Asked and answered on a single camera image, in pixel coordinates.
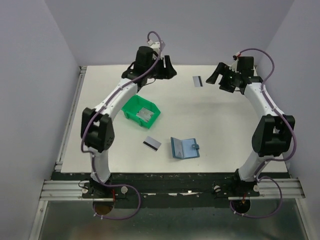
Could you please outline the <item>green plastic bin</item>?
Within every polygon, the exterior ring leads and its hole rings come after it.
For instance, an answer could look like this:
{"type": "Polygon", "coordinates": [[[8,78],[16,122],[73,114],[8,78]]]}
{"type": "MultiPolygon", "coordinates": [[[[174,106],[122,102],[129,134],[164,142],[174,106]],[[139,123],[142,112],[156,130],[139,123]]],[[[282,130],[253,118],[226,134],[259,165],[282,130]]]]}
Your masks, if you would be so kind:
{"type": "Polygon", "coordinates": [[[161,114],[153,102],[137,94],[132,96],[121,110],[127,119],[146,129],[150,129],[161,114]]]}

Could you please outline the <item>silver card with black stripe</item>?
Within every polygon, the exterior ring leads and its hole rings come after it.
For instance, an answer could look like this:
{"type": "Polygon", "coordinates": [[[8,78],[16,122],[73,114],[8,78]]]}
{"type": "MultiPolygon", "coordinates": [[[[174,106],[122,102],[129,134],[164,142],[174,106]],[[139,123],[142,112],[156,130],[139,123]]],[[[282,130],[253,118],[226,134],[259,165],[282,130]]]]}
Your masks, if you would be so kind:
{"type": "Polygon", "coordinates": [[[155,140],[154,138],[147,136],[146,139],[143,141],[143,144],[148,146],[149,148],[153,149],[154,151],[158,151],[160,146],[162,145],[161,142],[155,140]]]}

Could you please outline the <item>blue card holder wallet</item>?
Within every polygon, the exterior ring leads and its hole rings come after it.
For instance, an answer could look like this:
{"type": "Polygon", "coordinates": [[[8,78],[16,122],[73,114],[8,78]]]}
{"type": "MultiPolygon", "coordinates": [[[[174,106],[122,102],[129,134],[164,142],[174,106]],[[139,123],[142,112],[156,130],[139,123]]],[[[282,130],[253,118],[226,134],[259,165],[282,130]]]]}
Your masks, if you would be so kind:
{"type": "Polygon", "coordinates": [[[179,160],[199,158],[199,145],[195,138],[170,138],[172,157],[179,160]]]}

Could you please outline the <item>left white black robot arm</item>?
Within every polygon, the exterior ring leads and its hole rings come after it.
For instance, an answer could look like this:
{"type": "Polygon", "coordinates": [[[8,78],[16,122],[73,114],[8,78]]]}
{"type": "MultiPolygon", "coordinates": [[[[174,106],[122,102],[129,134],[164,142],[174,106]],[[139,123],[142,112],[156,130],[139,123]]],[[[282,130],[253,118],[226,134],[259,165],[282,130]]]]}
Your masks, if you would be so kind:
{"type": "Polygon", "coordinates": [[[81,144],[83,153],[91,158],[91,178],[96,181],[93,191],[101,198],[107,197],[111,185],[108,151],[115,140],[113,121],[122,107],[147,85],[148,79],[169,80],[177,72],[169,55],[162,55],[162,41],[140,46],[135,61],[122,73],[115,89],[96,107],[85,108],[81,116],[81,144]]]}

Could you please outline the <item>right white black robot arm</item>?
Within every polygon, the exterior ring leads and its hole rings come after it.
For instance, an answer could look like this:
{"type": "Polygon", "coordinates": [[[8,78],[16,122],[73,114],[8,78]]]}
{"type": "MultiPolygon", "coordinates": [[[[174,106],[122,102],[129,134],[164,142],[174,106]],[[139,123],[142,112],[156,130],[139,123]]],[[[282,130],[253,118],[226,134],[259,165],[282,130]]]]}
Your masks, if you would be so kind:
{"type": "Polygon", "coordinates": [[[252,135],[252,152],[237,170],[238,179],[230,183],[230,191],[241,196],[248,190],[247,182],[257,180],[269,162],[281,162],[281,155],[291,146],[295,118],[286,115],[271,99],[264,81],[255,75],[252,56],[236,56],[232,65],[219,62],[208,84],[219,81],[219,89],[233,93],[239,90],[252,105],[259,122],[252,135]]]}

